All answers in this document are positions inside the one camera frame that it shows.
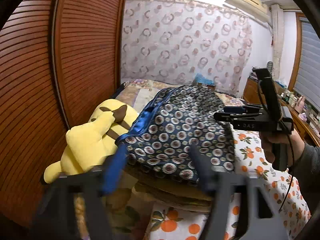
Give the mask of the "person's right forearm grey sleeve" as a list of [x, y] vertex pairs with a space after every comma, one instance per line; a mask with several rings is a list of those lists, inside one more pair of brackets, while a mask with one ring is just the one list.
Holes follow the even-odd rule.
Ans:
[[309, 202], [319, 202], [319, 147], [305, 144], [304, 151], [289, 173], [298, 179], [300, 191]]

